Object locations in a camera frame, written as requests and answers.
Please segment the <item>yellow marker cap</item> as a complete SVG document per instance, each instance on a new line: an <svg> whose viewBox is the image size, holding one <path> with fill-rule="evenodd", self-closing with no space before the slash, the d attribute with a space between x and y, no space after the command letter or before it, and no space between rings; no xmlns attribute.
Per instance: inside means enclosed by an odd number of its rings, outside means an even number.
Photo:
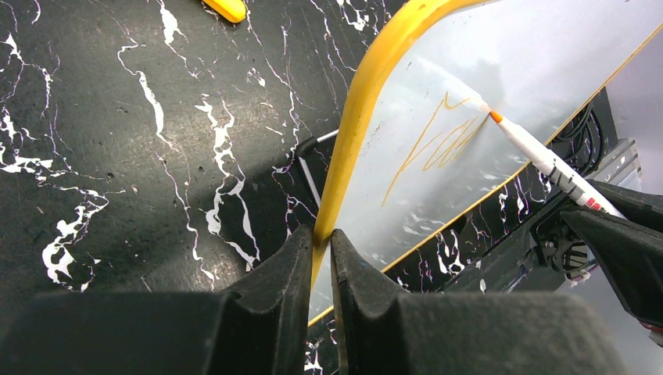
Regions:
<svg viewBox="0 0 663 375"><path fill-rule="evenodd" d="M247 14L243 0L203 0L213 11L230 23L241 23Z"/></svg>

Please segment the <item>white orange marker pen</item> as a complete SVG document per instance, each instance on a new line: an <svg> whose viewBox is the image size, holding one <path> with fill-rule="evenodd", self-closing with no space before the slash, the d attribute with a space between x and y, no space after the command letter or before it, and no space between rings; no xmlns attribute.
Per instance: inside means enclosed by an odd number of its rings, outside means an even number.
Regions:
<svg viewBox="0 0 663 375"><path fill-rule="evenodd" d="M578 206L625 219L625 215L610 203L605 196L524 127L510 121L498 112L490 111L489 117L502 130L507 139L527 157L531 164L548 177Z"/></svg>

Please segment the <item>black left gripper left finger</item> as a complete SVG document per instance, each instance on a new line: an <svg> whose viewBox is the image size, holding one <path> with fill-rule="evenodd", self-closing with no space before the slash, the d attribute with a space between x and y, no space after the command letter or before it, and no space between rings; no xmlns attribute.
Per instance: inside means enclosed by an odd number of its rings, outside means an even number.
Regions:
<svg viewBox="0 0 663 375"><path fill-rule="evenodd" d="M4 374L301 374L312 230L218 292L42 295L1 342Z"/></svg>

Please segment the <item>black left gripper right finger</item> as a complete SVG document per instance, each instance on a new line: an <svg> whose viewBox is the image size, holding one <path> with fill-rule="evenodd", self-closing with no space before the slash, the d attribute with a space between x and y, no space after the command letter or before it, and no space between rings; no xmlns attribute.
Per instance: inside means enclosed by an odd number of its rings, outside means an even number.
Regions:
<svg viewBox="0 0 663 375"><path fill-rule="evenodd" d="M550 292L412 293L330 238L341 374L625 374L600 317Z"/></svg>

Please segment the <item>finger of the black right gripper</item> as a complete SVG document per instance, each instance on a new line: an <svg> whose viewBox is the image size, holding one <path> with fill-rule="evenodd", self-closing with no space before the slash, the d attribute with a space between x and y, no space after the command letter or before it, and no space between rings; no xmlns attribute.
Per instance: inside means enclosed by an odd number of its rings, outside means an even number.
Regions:
<svg viewBox="0 0 663 375"><path fill-rule="evenodd" d="M617 208L627 220L657 232L662 232L662 196L643 193L591 180L607 200Z"/></svg>
<svg viewBox="0 0 663 375"><path fill-rule="evenodd" d="M626 218L569 209L562 220L585 242L624 310L644 326L662 328L662 213Z"/></svg>

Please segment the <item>yellow framed whiteboard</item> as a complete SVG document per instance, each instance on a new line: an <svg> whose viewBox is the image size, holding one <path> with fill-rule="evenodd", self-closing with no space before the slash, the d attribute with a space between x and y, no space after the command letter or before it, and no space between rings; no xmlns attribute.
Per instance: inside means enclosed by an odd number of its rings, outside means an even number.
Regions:
<svg viewBox="0 0 663 375"><path fill-rule="evenodd" d="M428 290L462 271L532 198L497 111L551 141L662 28L659 1L410 1L349 87L314 228L310 323L332 316L328 238ZM471 219L475 240L461 241Z"/></svg>

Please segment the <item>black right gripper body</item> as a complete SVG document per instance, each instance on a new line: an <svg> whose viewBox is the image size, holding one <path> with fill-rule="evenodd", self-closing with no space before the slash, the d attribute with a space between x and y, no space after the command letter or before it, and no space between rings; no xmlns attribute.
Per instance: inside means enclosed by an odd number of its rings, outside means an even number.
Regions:
<svg viewBox="0 0 663 375"><path fill-rule="evenodd" d="M585 242L560 217L548 217L535 223L533 239L539 264L566 280L582 280L596 267L596 259Z"/></svg>

